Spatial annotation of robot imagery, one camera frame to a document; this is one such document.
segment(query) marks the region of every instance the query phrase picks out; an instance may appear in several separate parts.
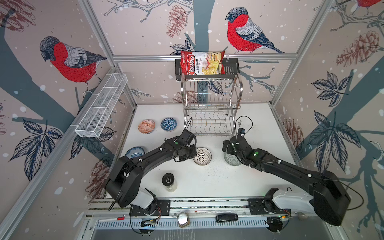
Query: white mesh basket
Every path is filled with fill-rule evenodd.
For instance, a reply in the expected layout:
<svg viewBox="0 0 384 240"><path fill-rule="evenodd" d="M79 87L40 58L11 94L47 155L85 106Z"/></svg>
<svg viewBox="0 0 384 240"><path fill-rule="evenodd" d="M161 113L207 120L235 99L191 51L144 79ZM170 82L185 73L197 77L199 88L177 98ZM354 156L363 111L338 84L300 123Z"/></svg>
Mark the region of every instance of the white mesh basket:
<svg viewBox="0 0 384 240"><path fill-rule="evenodd" d="M111 74L75 130L80 137L100 136L127 82L125 74Z"/></svg>
<svg viewBox="0 0 384 240"><path fill-rule="evenodd" d="M196 149L196 156L193 158L193 161L199 165L207 165L212 159L212 154L211 152L204 148L204 147L199 147Z"/></svg>

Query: orange patterned bowl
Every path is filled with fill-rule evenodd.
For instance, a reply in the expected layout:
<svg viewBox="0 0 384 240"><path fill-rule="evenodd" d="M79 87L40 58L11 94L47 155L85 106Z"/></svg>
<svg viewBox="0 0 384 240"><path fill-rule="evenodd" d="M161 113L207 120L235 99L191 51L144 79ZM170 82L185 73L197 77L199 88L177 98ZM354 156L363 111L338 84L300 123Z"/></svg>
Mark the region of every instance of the orange patterned bowl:
<svg viewBox="0 0 384 240"><path fill-rule="evenodd" d="M150 119L144 120L139 124L138 129L139 132L144 134L151 133L155 129L155 122Z"/></svg>

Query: black basket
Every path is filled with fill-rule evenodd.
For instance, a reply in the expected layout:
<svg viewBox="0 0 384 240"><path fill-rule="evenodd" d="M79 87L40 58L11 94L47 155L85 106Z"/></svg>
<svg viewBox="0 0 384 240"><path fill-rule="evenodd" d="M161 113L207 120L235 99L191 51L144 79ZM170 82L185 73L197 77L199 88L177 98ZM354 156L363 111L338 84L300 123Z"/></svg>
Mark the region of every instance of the black basket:
<svg viewBox="0 0 384 240"><path fill-rule="evenodd" d="M176 80L181 81L181 59L175 60L175 76ZM240 72L239 61L237 58L223 58L222 61L225 74L213 74L213 75L185 75L185 78L235 78L235 75Z"/></svg>

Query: blue floral bowl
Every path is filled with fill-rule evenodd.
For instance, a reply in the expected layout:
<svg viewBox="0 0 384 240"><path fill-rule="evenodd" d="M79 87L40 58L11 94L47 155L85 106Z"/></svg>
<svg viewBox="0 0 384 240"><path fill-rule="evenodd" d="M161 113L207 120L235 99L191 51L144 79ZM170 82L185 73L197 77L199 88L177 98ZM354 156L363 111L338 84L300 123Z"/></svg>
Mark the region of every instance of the blue floral bowl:
<svg viewBox="0 0 384 240"><path fill-rule="evenodd" d="M161 128L167 132L172 132L177 126L177 121L174 118L164 118L160 124Z"/></svg>
<svg viewBox="0 0 384 240"><path fill-rule="evenodd" d="M125 156L128 158L141 157L144 155L144 149L141 147L133 147L127 151Z"/></svg>

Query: white table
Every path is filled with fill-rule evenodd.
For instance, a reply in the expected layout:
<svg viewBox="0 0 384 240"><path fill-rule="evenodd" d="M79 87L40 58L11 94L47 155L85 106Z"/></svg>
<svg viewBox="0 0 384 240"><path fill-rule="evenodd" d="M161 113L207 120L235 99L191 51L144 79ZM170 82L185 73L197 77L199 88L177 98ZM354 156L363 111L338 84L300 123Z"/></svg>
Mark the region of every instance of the white table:
<svg viewBox="0 0 384 240"><path fill-rule="evenodd" d="M139 105L125 141L122 156L135 146L149 152L159 147L166 137L178 136L183 130L183 109L180 104ZM247 115L253 121L253 128L246 139L253 148L264 149L276 157L295 164L285 144L279 127L268 104L242 104L236 118ZM177 120L172 132L161 129L160 122L166 117ZM152 119L156 123L150 134L142 134L137 126L142 120ZM244 124L250 122L242 118ZM252 197L264 196L271 187L303 192L297 186L269 173L259 172L245 165L231 166L223 157L222 143L230 136L197 136L197 147L205 147L212 153L212 160L205 166L197 165L193 159L185 162L165 162L146 174L141 188L148 188L157 197ZM168 192L161 183L167 172L175 176L177 189Z"/></svg>

